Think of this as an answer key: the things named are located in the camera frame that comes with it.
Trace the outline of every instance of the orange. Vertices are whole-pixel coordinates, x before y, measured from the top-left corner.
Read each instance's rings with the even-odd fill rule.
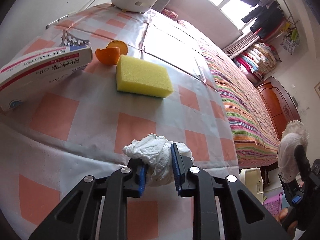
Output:
[[[120,53],[123,55],[128,54],[128,46],[123,41],[112,41],[108,44],[107,48],[119,47]]]
[[[119,47],[96,49],[96,57],[104,65],[116,65],[120,58],[120,49]]]

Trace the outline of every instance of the blue button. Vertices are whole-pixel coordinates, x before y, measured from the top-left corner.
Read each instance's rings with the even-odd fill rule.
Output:
[[[292,199],[292,203],[295,204],[295,203],[297,203],[300,199],[301,199],[300,196],[295,196],[295,197]]]

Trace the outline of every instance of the pink plastic basket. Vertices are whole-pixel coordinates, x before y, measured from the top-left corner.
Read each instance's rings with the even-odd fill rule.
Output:
[[[263,203],[264,207],[275,217],[282,209],[282,194],[267,198]]]

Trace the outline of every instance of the wooden headboard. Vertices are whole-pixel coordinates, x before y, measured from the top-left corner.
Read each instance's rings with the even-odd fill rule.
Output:
[[[301,121],[297,108],[288,92],[274,77],[267,78],[257,88],[269,112],[278,139],[281,140],[282,132],[289,121]]]

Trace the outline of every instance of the blue circular logo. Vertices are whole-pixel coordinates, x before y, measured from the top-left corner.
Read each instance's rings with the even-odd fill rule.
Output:
[[[21,105],[22,101],[21,100],[12,100],[9,104],[9,108],[13,109],[19,105]]]

